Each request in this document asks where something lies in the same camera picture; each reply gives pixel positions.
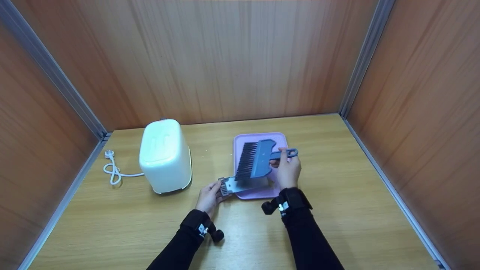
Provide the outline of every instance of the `white toaster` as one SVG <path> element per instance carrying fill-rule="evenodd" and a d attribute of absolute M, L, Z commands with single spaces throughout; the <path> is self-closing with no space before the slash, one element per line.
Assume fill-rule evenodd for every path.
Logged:
<path fill-rule="evenodd" d="M 148 124 L 140 144 L 140 168 L 158 194 L 184 189 L 192 180 L 190 148 L 173 119 Z"/>

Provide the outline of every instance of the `black sleeve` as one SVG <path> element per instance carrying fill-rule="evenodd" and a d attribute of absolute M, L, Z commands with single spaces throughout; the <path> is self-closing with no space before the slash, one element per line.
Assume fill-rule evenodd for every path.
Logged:
<path fill-rule="evenodd" d="M 155 258 L 147 270 L 175 269 L 187 270 L 204 238 L 193 228 L 180 225 L 170 243 Z"/>
<path fill-rule="evenodd" d="M 282 218 L 298 270 L 343 269 L 308 208 L 294 209 Z"/>

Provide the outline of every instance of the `white cable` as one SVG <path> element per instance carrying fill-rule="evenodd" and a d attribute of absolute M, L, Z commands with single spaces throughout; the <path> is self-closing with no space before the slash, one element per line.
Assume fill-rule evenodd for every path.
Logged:
<path fill-rule="evenodd" d="M 115 166 L 115 159 L 113 158 L 114 156 L 115 156 L 115 152 L 113 152 L 112 150 L 109 149 L 109 150 L 105 151 L 105 158 L 112 161 L 112 163 L 108 163 L 108 164 L 105 164 L 105 166 L 103 166 L 103 171 L 105 173 L 111 174 L 110 185 L 116 185 L 116 184 L 120 183 L 120 180 L 121 180 L 122 177 L 137 177 L 137 176 L 144 175 L 143 173 L 136 173 L 136 174 L 120 173 L 120 169 Z M 108 166 L 112 166 L 113 170 L 108 171 L 107 170 Z M 115 175 L 118 176 L 118 179 L 116 181 L 113 181 L 113 179 L 115 178 Z"/>

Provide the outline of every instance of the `wooden wall panel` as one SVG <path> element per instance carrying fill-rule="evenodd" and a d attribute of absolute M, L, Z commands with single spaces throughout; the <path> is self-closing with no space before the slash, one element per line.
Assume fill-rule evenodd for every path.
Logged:
<path fill-rule="evenodd" d="M 97 141 L 0 23 L 0 269 L 17 269 Z"/>
<path fill-rule="evenodd" d="M 453 269 L 480 269 L 480 1 L 397 1 L 348 120 Z"/>
<path fill-rule="evenodd" d="M 14 0 L 110 131 L 338 111 L 377 0 Z"/>

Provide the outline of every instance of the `pink tray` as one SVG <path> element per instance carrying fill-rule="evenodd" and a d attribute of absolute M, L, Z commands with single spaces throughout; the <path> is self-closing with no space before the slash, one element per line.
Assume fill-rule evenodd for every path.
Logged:
<path fill-rule="evenodd" d="M 241 152 L 243 150 L 243 144 L 245 143 L 256 143 L 260 140 L 272 139 L 276 141 L 273 151 L 277 151 L 278 147 L 288 147 L 287 139 L 285 135 L 281 132 L 269 132 L 269 133 L 255 133 L 255 134 L 240 134 L 233 139 L 233 175 L 237 172 L 237 167 L 240 161 Z M 274 198 L 278 196 L 280 188 L 276 183 L 276 171 L 277 169 L 273 168 L 272 172 L 267 176 L 268 179 L 274 182 L 274 186 L 265 186 L 255 189 L 250 189 L 242 192 L 235 193 L 238 198 L 242 200 L 249 199 L 263 199 L 263 198 Z"/>

